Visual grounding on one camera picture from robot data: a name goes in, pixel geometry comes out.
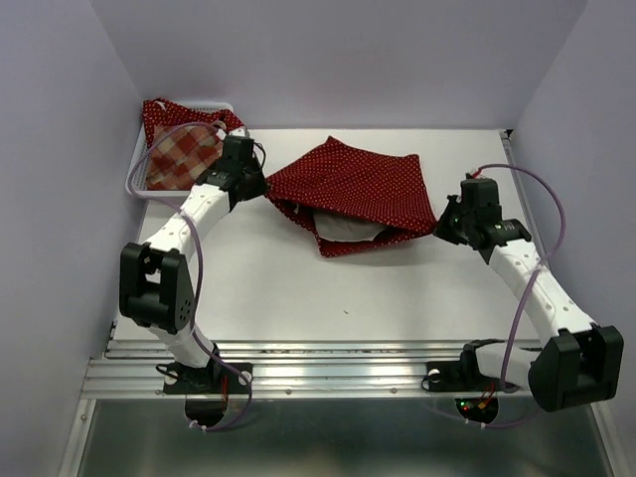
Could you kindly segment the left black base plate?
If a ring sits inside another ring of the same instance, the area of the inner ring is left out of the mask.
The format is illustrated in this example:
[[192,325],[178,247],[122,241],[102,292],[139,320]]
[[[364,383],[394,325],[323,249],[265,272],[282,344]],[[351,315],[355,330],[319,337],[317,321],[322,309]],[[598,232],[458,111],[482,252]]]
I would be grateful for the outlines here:
[[248,395],[244,378],[215,362],[199,369],[172,362],[158,364],[155,370],[163,377],[163,393],[168,396]]

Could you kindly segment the red polka dot skirt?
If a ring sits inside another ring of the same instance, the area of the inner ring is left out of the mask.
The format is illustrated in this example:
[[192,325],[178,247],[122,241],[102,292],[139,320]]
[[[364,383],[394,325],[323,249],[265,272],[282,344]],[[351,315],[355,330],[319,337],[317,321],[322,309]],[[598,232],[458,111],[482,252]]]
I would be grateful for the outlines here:
[[[320,254],[344,256],[430,235],[437,224],[416,154],[392,156],[350,146],[330,136],[267,178],[266,198],[311,233]],[[314,214],[379,224],[370,240],[319,235]]]

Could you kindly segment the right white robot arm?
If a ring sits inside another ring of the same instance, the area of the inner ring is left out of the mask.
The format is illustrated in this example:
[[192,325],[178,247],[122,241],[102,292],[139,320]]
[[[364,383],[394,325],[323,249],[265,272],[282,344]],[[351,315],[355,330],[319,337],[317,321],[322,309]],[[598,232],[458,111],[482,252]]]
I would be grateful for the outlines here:
[[474,340],[456,361],[428,365],[424,381],[430,391],[519,388],[529,391],[545,411],[615,397],[622,335],[581,310],[548,270],[525,226],[504,219],[495,180],[463,180],[461,193],[449,197],[434,234],[480,254],[518,298],[516,314],[528,316],[540,347],[518,348],[513,339]]

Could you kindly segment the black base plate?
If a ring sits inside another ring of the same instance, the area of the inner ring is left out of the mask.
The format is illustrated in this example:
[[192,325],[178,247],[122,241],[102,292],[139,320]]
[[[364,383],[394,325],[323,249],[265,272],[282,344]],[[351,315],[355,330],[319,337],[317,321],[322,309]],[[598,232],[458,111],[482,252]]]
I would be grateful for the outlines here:
[[163,393],[168,396],[248,395],[244,378],[215,362],[199,369],[172,362],[158,364],[155,370],[163,377]]
[[496,392],[501,385],[498,379],[481,373],[476,365],[461,361],[429,361],[420,386],[430,393],[471,393],[491,390]]

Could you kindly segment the aluminium rail frame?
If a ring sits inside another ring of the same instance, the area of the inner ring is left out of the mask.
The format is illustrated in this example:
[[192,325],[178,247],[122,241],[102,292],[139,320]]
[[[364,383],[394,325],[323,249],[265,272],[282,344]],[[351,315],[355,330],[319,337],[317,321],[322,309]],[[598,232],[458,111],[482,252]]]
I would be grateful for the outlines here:
[[189,427],[163,393],[161,343],[118,319],[84,375],[64,476],[627,476],[606,404],[542,413],[499,399],[494,429],[421,386],[427,363],[507,336],[508,287],[468,248],[436,238],[324,259],[269,202],[207,236],[201,329],[250,362],[237,428]]

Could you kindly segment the white plastic basket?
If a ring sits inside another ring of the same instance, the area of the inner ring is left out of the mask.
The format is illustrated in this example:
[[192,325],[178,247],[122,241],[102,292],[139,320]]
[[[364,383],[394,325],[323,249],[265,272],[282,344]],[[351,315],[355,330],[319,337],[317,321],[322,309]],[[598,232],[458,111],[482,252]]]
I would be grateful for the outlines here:
[[[223,107],[229,108],[233,113],[235,113],[235,109],[232,105],[227,102],[222,101],[214,101],[214,100],[181,100],[181,101],[173,101],[184,106],[203,110],[204,112],[212,112],[215,109],[221,109]],[[206,122],[190,122],[186,124],[177,125],[164,136],[167,138],[169,134],[184,127],[190,125],[201,125],[211,127],[213,124],[218,124],[220,121],[215,121],[213,123]],[[225,136],[231,132],[237,132],[239,134],[243,134],[246,132],[245,127],[241,127],[234,131],[226,132]],[[150,191],[145,187],[145,178],[146,173],[149,166],[150,153],[157,147],[157,144],[154,146],[148,146],[146,144],[146,137],[143,127],[142,120],[142,107],[141,107],[141,127],[139,130],[138,138],[135,144],[134,152],[131,158],[130,166],[128,169],[128,175],[124,182],[124,187],[126,191],[131,195],[136,195],[138,197],[148,199],[154,197],[161,197],[166,199],[178,199],[181,197],[185,197],[189,194],[189,191]]]

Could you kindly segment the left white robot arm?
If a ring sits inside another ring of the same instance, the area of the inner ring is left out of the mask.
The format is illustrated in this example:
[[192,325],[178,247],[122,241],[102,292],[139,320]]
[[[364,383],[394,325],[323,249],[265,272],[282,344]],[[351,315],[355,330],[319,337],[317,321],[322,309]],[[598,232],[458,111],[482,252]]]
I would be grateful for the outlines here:
[[147,329],[170,351],[174,364],[162,371],[198,391],[213,390],[223,368],[218,346],[196,324],[203,285],[202,238],[237,204],[267,191],[262,146],[229,135],[222,156],[196,180],[186,200],[164,226],[143,243],[128,243],[120,254],[119,312]]

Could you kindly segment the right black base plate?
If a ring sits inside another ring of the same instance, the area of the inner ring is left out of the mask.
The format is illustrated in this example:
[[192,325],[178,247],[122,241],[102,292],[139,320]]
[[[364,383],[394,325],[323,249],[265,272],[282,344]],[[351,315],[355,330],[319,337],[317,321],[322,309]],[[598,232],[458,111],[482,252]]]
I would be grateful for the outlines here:
[[430,393],[471,393],[491,390],[496,392],[501,385],[498,379],[481,373],[476,365],[461,361],[429,361],[420,386]]

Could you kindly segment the red plaid skirt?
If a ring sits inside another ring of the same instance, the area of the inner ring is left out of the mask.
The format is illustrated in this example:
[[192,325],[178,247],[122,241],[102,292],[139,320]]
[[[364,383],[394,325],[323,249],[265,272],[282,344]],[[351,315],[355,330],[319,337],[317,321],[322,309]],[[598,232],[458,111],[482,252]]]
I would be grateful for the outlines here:
[[225,126],[190,125],[164,136],[170,126],[153,129],[145,187],[150,191],[188,191],[203,172],[223,154]]

